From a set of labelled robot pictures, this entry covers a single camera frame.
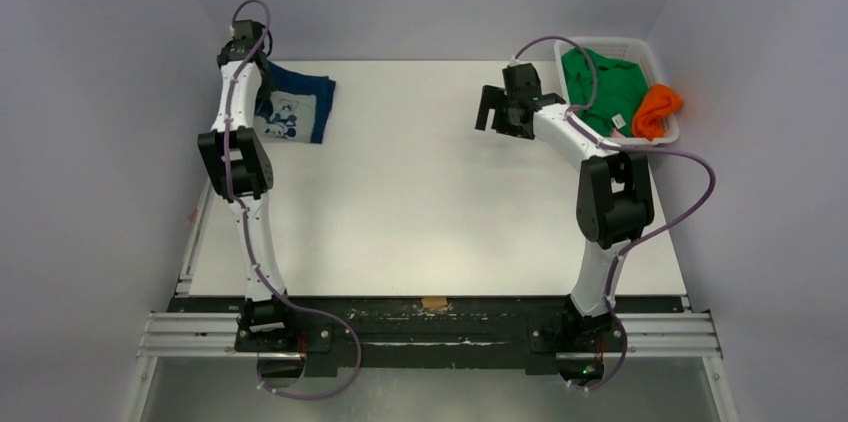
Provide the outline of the green t-shirt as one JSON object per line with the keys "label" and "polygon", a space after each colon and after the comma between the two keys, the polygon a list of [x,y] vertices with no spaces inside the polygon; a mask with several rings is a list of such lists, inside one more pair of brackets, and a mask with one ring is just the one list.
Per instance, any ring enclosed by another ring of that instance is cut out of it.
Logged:
{"label": "green t-shirt", "polygon": [[[585,51],[594,64],[597,87],[593,104],[588,110],[579,111],[578,117],[602,137],[610,137],[613,130],[633,137],[632,119],[648,91],[641,68],[636,63],[605,57],[588,48]],[[572,49],[560,61],[571,104],[587,105],[593,76],[585,57]]]}

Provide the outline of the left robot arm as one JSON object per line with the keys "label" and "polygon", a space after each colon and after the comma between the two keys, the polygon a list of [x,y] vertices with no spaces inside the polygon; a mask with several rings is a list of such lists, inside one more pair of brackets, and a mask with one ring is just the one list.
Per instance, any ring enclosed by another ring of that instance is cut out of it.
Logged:
{"label": "left robot arm", "polygon": [[284,351],[297,341],[293,310],[282,301],[286,285],[276,262],[268,211],[272,163],[253,127],[257,101],[272,88],[265,25],[236,20],[216,58],[222,88],[211,128],[197,136],[214,191],[231,210],[242,252],[245,296],[238,340]]}

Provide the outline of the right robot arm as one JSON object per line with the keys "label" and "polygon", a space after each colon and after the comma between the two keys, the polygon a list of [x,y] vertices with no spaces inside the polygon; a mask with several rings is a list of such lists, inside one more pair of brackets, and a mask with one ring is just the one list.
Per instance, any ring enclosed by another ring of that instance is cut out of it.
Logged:
{"label": "right robot arm", "polygon": [[483,87],[476,129],[540,140],[578,172],[575,217],[585,246],[561,334],[569,346],[584,349],[612,326],[626,248],[654,220],[648,162],[603,147],[561,96],[543,93],[532,64],[513,63],[502,77],[502,86]]}

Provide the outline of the brown tape piece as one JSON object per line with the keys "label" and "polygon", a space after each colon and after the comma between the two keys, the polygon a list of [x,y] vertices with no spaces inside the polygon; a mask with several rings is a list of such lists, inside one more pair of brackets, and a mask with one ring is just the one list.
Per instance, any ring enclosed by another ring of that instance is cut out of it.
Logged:
{"label": "brown tape piece", "polygon": [[420,302],[422,309],[427,312],[440,312],[450,307],[447,297],[427,296],[422,297]]}

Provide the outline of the blue t-shirt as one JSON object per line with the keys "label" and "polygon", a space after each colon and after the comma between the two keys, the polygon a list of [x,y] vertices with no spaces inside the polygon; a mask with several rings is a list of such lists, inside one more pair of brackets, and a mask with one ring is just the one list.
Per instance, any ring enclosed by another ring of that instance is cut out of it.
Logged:
{"label": "blue t-shirt", "polygon": [[277,64],[269,70],[274,90],[256,103],[254,129],[291,142],[322,144],[333,108],[336,81],[291,71]]}

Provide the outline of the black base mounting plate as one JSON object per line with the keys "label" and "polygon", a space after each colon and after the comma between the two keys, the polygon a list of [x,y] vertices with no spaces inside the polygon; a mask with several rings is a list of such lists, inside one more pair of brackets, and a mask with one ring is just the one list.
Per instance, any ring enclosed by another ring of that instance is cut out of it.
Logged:
{"label": "black base mounting plate", "polygon": [[190,315],[202,341],[224,336],[225,352],[257,358],[279,385],[334,378],[342,368],[521,370],[578,383],[601,379],[604,357],[636,338],[608,317],[580,322],[565,297],[296,297],[284,328],[254,333],[236,297],[175,297],[168,312]]}

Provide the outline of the aluminium frame rail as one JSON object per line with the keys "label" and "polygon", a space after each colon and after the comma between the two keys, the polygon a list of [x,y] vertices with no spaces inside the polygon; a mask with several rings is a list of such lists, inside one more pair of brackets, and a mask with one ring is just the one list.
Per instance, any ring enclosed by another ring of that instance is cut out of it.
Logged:
{"label": "aluminium frame rail", "polygon": [[140,357],[224,357],[235,353],[237,316],[228,313],[152,313]]}

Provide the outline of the orange t-shirt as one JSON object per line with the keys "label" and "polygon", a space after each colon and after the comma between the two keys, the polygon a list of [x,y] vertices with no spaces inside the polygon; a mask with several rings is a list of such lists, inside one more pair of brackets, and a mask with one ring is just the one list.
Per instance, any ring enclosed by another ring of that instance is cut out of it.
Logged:
{"label": "orange t-shirt", "polygon": [[649,141],[664,137],[667,130],[663,122],[682,107],[683,99],[671,87],[664,84],[651,86],[633,116],[633,136]]}

